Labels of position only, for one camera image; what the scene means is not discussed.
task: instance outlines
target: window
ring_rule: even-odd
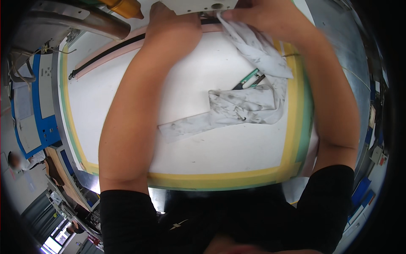
[[[66,232],[66,228],[70,225],[70,222],[66,219],[55,228],[52,234],[48,237],[45,243],[42,245],[41,250],[45,254],[58,254],[58,252],[65,245],[67,239],[71,235]]]

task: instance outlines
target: white cloth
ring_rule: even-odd
[[[170,143],[219,127],[274,124],[283,115],[287,78],[293,78],[278,51],[260,33],[240,22],[218,19],[241,54],[265,74],[271,85],[231,91],[209,91],[210,111],[159,126]]]
[[[45,153],[44,153],[43,150],[41,150],[38,153],[34,154],[31,157],[31,162],[29,162],[29,160],[27,160],[23,156],[20,156],[20,167],[21,167],[22,170],[29,170],[35,164],[37,164],[38,162],[42,162],[43,160],[45,160]]]

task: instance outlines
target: white machine part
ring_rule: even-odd
[[[238,0],[160,0],[176,15],[200,11],[231,10]]]

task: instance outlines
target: wooden board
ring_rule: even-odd
[[[47,152],[47,155],[52,158],[56,170],[59,173],[59,176],[62,178],[63,182],[65,183],[63,189],[65,190],[66,194],[71,197],[76,203],[81,205],[83,208],[89,211],[87,208],[86,204],[82,201],[80,198],[79,194],[76,192],[75,188],[73,187],[71,181],[69,180],[68,176],[66,175],[65,170],[63,169],[63,166],[59,160],[58,154],[55,149],[47,147],[45,148],[45,151]]]

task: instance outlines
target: hand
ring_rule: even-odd
[[[162,60],[177,62],[191,53],[202,37],[197,13],[177,16],[163,3],[152,5],[143,48]]]
[[[277,40],[291,43],[296,47],[307,43],[315,33],[319,33],[291,0],[240,0],[240,2],[240,6],[250,8],[228,10],[222,17],[254,26]]]

